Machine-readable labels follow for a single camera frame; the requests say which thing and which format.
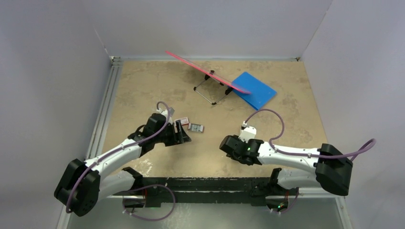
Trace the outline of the red white staple box sleeve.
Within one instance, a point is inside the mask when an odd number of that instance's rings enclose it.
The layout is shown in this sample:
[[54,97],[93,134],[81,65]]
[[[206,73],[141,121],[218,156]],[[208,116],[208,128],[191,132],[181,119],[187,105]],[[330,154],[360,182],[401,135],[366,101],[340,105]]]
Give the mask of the red white staple box sleeve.
[[178,119],[174,120],[175,126],[178,126],[178,125],[188,125],[189,123],[190,123],[190,122],[189,122],[189,119],[188,119],[187,117],[178,118]]

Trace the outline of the staple box tray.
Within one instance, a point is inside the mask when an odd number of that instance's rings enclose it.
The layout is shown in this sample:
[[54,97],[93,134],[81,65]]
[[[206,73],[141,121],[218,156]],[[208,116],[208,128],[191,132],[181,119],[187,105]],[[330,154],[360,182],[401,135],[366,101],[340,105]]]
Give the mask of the staple box tray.
[[198,132],[198,133],[203,133],[204,131],[204,126],[200,124],[193,124],[189,123],[188,124],[188,130],[192,132]]

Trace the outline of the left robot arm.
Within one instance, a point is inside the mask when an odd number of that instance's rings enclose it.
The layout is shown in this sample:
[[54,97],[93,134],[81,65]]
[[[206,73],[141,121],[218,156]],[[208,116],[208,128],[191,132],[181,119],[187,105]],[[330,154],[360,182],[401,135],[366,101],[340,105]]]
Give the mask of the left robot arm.
[[153,113],[146,124],[139,126],[121,144],[92,159],[74,159],[67,165],[54,197],[65,205],[69,213],[81,217],[95,206],[100,198],[121,191],[137,195],[142,190],[135,170],[112,173],[129,161],[151,151],[156,144],[165,147],[191,142],[179,120],[167,114]]

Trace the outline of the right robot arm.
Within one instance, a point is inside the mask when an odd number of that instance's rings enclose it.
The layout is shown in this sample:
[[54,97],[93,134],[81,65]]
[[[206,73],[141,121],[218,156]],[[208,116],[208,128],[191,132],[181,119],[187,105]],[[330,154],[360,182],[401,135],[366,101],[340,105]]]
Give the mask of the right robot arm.
[[268,188],[274,194],[297,187],[321,187],[337,196],[349,193],[353,162],[333,145],[322,144],[319,148],[271,146],[263,140],[244,142],[236,135],[228,135],[219,148],[241,164],[288,167],[268,181]]

